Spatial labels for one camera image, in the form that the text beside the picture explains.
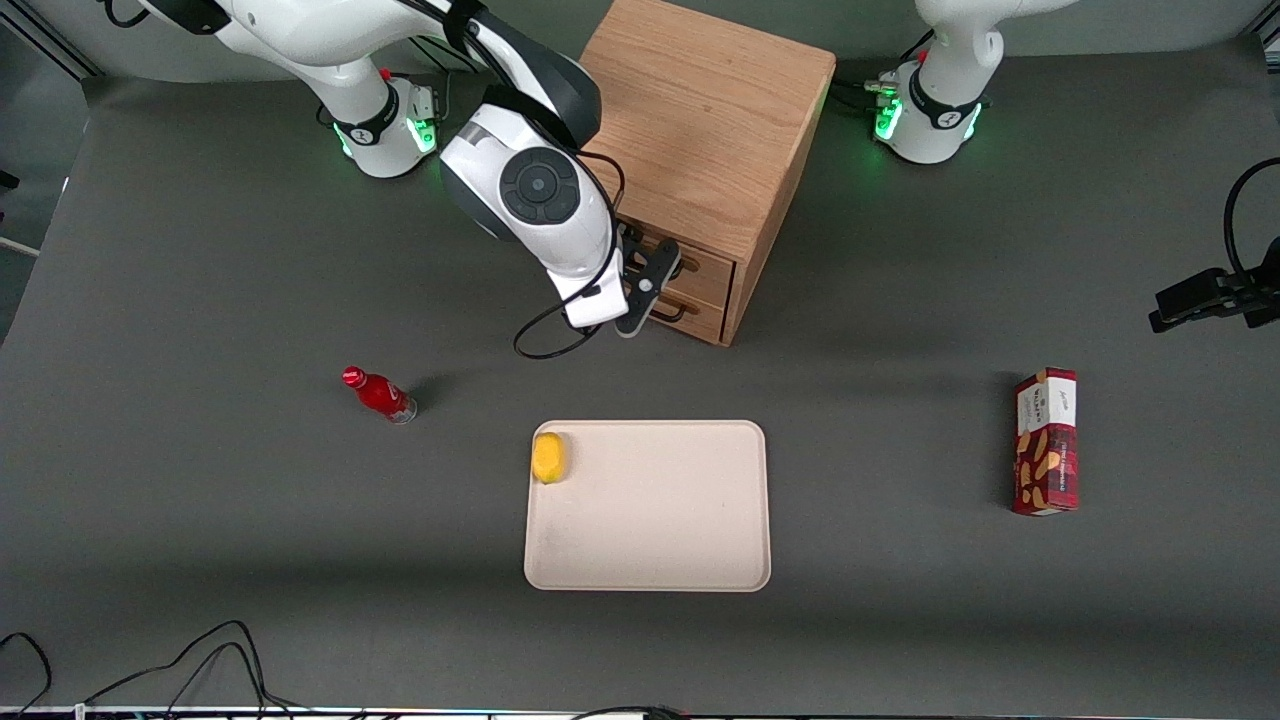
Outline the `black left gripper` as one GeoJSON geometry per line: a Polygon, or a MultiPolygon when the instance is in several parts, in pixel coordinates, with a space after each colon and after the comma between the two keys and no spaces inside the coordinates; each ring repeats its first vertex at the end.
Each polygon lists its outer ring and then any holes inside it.
{"type": "Polygon", "coordinates": [[[1236,277],[1222,268],[1202,270],[1157,292],[1157,307],[1148,315],[1152,332],[1164,333],[1210,318],[1243,314],[1249,329],[1279,320],[1279,245],[1271,241],[1262,263],[1244,273],[1251,305],[1239,304],[1236,277]]]}

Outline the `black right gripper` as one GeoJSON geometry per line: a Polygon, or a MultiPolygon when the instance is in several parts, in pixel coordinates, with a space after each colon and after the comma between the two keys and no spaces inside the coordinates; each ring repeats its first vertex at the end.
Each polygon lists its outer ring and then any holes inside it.
{"type": "Polygon", "coordinates": [[[635,337],[640,332],[660,296],[662,283],[669,283],[680,273],[682,263],[681,249],[675,240],[662,240],[648,250],[648,255],[628,255],[623,264],[627,311],[616,319],[620,337],[635,337]]]}

